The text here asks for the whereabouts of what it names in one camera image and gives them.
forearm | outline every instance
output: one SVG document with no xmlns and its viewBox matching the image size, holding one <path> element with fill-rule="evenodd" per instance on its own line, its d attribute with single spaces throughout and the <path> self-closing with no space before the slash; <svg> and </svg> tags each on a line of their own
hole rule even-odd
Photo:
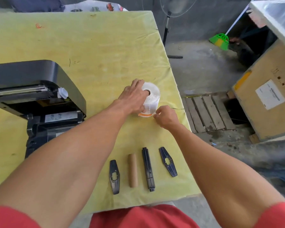
<svg viewBox="0 0 285 228">
<path fill-rule="evenodd" d="M 67 227 L 89 199 L 126 116 L 112 104 L 40 147 L 0 185 L 0 205 L 27 213 L 42 227 Z"/>
<path fill-rule="evenodd" d="M 285 202 L 252 168 L 202 141 L 183 125 L 170 132 L 222 227 L 252 227 L 266 208 Z"/>
</svg>

yellow table cover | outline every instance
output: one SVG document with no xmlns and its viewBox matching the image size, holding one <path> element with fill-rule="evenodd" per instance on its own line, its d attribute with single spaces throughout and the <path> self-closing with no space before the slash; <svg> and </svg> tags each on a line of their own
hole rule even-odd
<svg viewBox="0 0 285 228">
<path fill-rule="evenodd" d="M 159 105 L 176 108 L 189 128 L 183 104 L 151 11 L 0 14 L 0 63 L 57 62 L 87 101 L 87 117 L 107 107 L 135 78 L 156 84 Z M 23 161 L 26 120 L 0 109 L 0 183 Z M 164 146 L 178 176 L 171 177 L 160 157 Z M 142 148 L 149 150 L 155 192 L 147 187 Z M 128 183 L 128 154 L 136 153 L 139 186 Z M 116 159 L 120 193 L 113 195 L 109 162 Z M 118 134 L 83 213 L 176 200 L 200 193 L 172 135 L 155 120 L 129 116 Z"/>
</svg>

white label roll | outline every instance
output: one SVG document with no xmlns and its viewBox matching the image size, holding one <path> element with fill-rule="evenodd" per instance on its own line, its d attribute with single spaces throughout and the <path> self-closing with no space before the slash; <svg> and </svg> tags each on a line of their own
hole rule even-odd
<svg viewBox="0 0 285 228">
<path fill-rule="evenodd" d="M 155 111 L 157 110 L 158 103 L 160 101 L 160 90 L 156 85 L 150 82 L 145 82 L 142 86 L 142 89 L 148 90 L 150 94 L 143 104 L 146 111 L 138 115 L 147 118 L 155 114 Z"/>
</svg>

black plastic bracket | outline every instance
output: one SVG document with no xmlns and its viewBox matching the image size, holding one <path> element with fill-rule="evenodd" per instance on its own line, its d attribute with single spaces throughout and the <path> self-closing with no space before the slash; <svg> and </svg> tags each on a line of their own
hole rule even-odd
<svg viewBox="0 0 285 228">
<path fill-rule="evenodd" d="M 172 177 L 176 177 L 177 176 L 177 172 L 176 172 L 176 168 L 175 168 L 173 159 L 171 158 L 171 156 L 169 155 L 169 153 L 167 152 L 165 147 L 160 147 L 160 155 L 162 157 L 163 164 L 166 166 L 166 168 L 169 171 L 169 173 L 171 174 L 171 176 Z M 166 163 L 166 158 L 168 158 L 169 161 L 170 161 L 169 165 Z"/>
<path fill-rule="evenodd" d="M 110 182 L 113 190 L 113 194 L 118 194 L 119 193 L 119 180 L 120 180 L 120 175 L 119 175 L 119 170 L 117 167 L 116 160 L 111 160 L 110 161 Z"/>
<path fill-rule="evenodd" d="M 148 188 L 150 192 L 155 191 L 155 183 L 154 183 L 154 177 L 153 177 L 153 172 L 152 172 L 152 167 L 151 167 L 151 161 L 150 161 L 150 156 L 149 156 L 149 151 L 147 147 L 143 148 L 143 162 L 145 164 L 145 171 L 146 171 L 146 176 L 147 176 L 147 183 L 148 183 Z"/>
</svg>

broom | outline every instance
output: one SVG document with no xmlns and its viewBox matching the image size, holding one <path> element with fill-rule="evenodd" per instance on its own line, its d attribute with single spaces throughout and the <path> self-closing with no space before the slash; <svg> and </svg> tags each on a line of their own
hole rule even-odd
<svg viewBox="0 0 285 228">
<path fill-rule="evenodd" d="M 234 25 L 238 22 L 238 20 L 242 17 L 242 15 L 246 12 L 248 7 L 249 7 L 249 4 L 246 6 L 246 8 L 243 10 L 243 12 L 238 16 L 238 18 L 235 20 L 235 22 L 232 24 L 232 26 L 228 29 L 227 33 L 217 34 L 217 35 L 213 36 L 212 38 L 209 38 L 209 41 L 212 44 L 220 47 L 222 50 L 228 50 L 229 38 L 228 38 L 227 34 L 234 27 Z"/>
</svg>

